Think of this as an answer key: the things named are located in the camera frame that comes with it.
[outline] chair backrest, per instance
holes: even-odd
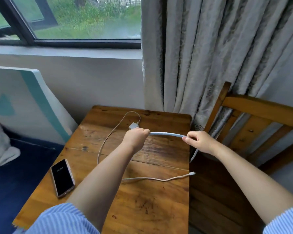
[[[264,151],[293,129],[293,107],[245,95],[228,94],[230,85],[231,83],[229,82],[224,83],[204,128],[206,132],[210,130],[221,106],[233,109],[230,118],[217,138],[219,142],[222,142],[227,136],[229,130],[242,113],[250,114],[250,118],[242,126],[229,145],[236,153],[243,152],[272,122],[283,124],[281,128],[259,146],[258,149],[246,157],[248,161],[254,163]],[[271,174],[291,161],[293,161],[293,144],[262,164],[259,168],[265,173]]]

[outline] smartphone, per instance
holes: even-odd
[[[58,198],[63,197],[75,187],[75,181],[67,159],[59,161],[51,167],[51,175]]]

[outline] blue bed sheet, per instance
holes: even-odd
[[[12,221],[64,147],[15,135],[11,146],[21,155],[0,167],[0,234],[14,232]]]

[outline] wooden table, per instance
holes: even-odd
[[[128,108],[94,106],[66,143],[54,163],[66,158],[76,185],[97,165],[99,148]],[[191,117],[185,114],[134,110],[141,115],[140,127],[159,132],[187,134]],[[138,116],[129,113],[106,141],[102,161],[122,141],[128,126]],[[124,178],[156,177],[168,179],[189,173],[189,146],[172,136],[149,136],[135,154]],[[13,223],[29,228],[41,212],[64,203],[69,195],[57,199],[50,171],[27,200]],[[107,215],[102,233],[188,233],[189,177],[169,182],[153,180],[123,181]]]

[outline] sleeve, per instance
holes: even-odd
[[[47,209],[27,230],[26,234],[100,234],[86,217],[71,203]]]
[[[263,234],[293,234],[293,208],[286,210],[272,220],[264,229]]]

